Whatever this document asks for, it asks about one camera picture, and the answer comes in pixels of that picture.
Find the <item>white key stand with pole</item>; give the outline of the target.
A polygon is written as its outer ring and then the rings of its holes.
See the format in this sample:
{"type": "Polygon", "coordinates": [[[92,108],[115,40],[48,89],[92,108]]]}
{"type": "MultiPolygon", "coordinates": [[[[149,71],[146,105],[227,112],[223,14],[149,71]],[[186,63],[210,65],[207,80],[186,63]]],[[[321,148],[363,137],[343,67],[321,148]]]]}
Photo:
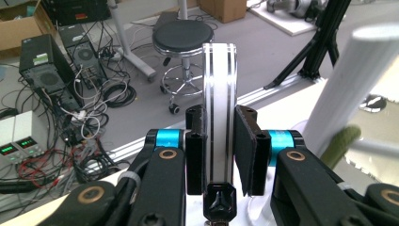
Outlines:
{"type": "Polygon", "coordinates": [[[363,98],[399,56],[399,23],[355,29],[303,131],[306,146],[321,156],[351,119],[363,98]]]}

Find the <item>white bench power supply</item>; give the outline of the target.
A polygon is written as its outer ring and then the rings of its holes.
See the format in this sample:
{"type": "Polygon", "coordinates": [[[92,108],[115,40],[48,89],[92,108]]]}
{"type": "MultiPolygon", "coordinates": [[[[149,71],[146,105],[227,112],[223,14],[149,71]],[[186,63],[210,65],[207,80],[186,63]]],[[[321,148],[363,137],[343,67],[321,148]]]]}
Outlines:
{"type": "Polygon", "coordinates": [[[18,164],[21,160],[20,150],[13,144],[15,118],[0,121],[0,162],[18,164]]]}
{"type": "Polygon", "coordinates": [[[28,157],[44,154],[47,147],[47,128],[33,111],[15,117],[13,142],[28,157]]]}

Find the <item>closed cardboard box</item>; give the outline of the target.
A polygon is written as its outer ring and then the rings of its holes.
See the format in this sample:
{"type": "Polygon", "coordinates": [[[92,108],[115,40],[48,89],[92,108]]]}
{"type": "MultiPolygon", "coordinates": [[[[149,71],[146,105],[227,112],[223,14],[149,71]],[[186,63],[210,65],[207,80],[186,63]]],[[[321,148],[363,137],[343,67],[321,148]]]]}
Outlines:
{"type": "Polygon", "coordinates": [[[198,0],[198,4],[223,24],[244,18],[247,12],[247,0],[198,0]]]}

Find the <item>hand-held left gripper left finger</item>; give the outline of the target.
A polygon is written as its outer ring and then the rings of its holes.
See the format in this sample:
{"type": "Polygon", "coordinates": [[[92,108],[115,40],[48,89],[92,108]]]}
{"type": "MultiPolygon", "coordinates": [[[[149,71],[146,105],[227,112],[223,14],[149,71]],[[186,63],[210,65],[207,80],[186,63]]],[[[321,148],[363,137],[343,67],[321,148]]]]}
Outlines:
{"type": "Polygon", "coordinates": [[[154,148],[179,148],[184,151],[188,195],[201,195],[204,189],[205,123],[204,107],[193,105],[185,110],[184,129],[151,129],[146,135],[146,143],[154,148]]]}

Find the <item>white metal stand leg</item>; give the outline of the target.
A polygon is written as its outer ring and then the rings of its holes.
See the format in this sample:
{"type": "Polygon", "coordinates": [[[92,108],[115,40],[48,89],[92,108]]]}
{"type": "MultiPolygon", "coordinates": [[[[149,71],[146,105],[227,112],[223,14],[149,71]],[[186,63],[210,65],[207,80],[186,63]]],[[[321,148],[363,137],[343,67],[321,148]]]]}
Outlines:
{"type": "Polygon", "coordinates": [[[178,4],[179,4],[178,19],[187,20],[188,19],[187,0],[178,0],[178,4]]]}
{"type": "Polygon", "coordinates": [[[129,61],[133,66],[135,66],[141,73],[143,73],[149,81],[152,81],[153,78],[157,75],[157,72],[141,58],[132,53],[123,23],[121,22],[120,10],[118,4],[116,3],[116,0],[107,0],[107,5],[110,10],[114,25],[117,29],[117,35],[120,41],[120,48],[118,49],[118,53],[124,59],[129,61]]]}

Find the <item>large black computer tower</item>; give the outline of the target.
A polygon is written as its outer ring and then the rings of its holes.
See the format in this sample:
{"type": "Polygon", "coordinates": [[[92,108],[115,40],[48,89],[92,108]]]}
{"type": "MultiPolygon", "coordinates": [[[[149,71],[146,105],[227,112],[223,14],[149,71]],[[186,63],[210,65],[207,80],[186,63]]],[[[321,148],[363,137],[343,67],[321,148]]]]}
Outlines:
{"type": "Polygon", "coordinates": [[[22,40],[19,73],[50,105],[67,111],[83,106],[74,90],[75,74],[51,35],[22,40]]]}

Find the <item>white car key with strap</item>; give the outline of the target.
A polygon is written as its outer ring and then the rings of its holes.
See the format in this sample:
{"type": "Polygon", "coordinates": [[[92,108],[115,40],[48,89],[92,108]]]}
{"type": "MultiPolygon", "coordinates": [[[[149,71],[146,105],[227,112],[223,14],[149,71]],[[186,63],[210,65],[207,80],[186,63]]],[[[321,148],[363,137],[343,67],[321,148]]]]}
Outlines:
{"type": "Polygon", "coordinates": [[[236,192],[232,185],[236,48],[231,43],[206,43],[203,60],[207,135],[203,215],[211,226],[228,226],[236,216],[236,192]]]}

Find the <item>white floor board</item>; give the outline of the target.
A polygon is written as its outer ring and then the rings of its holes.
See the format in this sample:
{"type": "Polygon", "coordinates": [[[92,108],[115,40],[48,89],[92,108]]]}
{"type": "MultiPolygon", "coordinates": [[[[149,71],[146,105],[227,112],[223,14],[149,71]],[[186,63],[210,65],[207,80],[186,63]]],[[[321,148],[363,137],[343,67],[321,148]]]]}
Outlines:
{"type": "Polygon", "coordinates": [[[249,11],[273,25],[287,35],[297,36],[316,29],[315,25],[306,22],[304,19],[297,19],[293,15],[285,11],[276,11],[270,13],[266,10],[267,4],[265,0],[247,0],[247,8],[249,11]]]}

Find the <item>grey robot equipment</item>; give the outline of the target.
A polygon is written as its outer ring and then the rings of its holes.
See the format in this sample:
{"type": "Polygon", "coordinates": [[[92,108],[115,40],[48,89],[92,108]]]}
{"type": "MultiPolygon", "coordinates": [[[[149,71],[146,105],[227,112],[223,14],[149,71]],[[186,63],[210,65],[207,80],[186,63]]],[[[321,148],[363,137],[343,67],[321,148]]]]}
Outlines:
{"type": "Polygon", "coordinates": [[[282,10],[298,19],[314,19],[327,6],[328,0],[267,0],[266,10],[270,13],[282,10]]]}

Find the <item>black round stool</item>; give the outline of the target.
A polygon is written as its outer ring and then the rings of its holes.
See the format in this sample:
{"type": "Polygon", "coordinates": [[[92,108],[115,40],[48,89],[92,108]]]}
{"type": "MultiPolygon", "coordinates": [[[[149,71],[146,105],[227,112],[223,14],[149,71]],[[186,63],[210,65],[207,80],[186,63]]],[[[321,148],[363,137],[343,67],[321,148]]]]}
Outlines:
{"type": "Polygon", "coordinates": [[[201,21],[178,20],[159,26],[152,34],[154,49],[165,57],[164,66],[173,58],[182,62],[170,67],[160,80],[160,90],[168,94],[168,110],[177,114],[180,107],[175,103],[178,96],[197,96],[202,94],[202,67],[191,63],[190,58],[202,52],[204,43],[212,42],[214,30],[201,21]]]}

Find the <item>open cardboard box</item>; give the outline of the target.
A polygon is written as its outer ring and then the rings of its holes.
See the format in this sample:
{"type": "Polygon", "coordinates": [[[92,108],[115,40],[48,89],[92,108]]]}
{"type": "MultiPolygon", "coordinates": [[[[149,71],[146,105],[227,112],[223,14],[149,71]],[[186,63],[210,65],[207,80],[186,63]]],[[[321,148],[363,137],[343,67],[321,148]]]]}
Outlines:
{"type": "Polygon", "coordinates": [[[0,8],[0,60],[18,57],[22,40],[57,31],[41,0],[0,8]]]}

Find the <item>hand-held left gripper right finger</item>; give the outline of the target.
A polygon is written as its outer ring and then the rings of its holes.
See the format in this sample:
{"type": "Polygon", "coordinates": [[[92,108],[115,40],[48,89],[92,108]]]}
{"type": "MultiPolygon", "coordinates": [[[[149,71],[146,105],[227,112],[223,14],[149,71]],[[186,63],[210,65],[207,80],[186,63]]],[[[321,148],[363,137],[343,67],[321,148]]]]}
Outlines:
{"type": "Polygon", "coordinates": [[[280,151],[303,146],[296,130],[262,130],[256,110],[238,105],[235,108],[235,163],[244,195],[262,196],[269,166],[277,164],[280,151]]]}

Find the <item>small black computer tower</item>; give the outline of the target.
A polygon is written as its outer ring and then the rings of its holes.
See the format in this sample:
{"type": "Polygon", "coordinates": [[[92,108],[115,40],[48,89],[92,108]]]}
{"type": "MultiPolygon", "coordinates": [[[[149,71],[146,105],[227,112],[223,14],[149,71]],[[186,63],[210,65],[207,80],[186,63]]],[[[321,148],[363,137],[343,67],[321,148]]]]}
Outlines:
{"type": "Polygon", "coordinates": [[[88,89],[99,87],[107,77],[87,32],[82,25],[61,26],[58,30],[63,46],[88,89]]]}

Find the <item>black metal frame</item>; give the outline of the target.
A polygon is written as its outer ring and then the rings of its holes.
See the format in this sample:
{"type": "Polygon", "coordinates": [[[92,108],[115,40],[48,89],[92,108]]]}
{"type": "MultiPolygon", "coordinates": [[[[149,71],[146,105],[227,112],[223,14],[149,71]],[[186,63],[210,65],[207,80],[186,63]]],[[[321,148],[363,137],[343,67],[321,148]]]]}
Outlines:
{"type": "Polygon", "coordinates": [[[279,86],[301,62],[304,64],[298,74],[312,80],[320,77],[319,69],[326,55],[329,55],[331,65],[335,66],[340,54],[336,36],[350,2],[351,0],[328,0],[327,6],[316,20],[314,36],[282,72],[263,88],[279,86]]]}

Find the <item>white foam mat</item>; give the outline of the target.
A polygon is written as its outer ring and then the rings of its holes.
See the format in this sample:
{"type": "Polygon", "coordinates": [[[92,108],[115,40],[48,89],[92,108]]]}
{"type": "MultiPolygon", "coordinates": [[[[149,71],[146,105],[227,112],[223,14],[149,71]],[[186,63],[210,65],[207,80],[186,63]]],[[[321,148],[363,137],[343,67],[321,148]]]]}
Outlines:
{"type": "MultiPolygon", "coordinates": [[[[265,130],[304,130],[319,96],[327,83],[319,80],[276,102],[257,107],[257,123],[265,130]]],[[[265,194],[263,196],[243,196],[238,168],[234,168],[233,184],[237,190],[237,216],[228,226],[277,226],[270,208],[271,192],[274,184],[275,167],[269,167],[266,174],[265,194]]],[[[203,216],[202,196],[188,196],[186,207],[186,226],[210,226],[203,216]]]]}

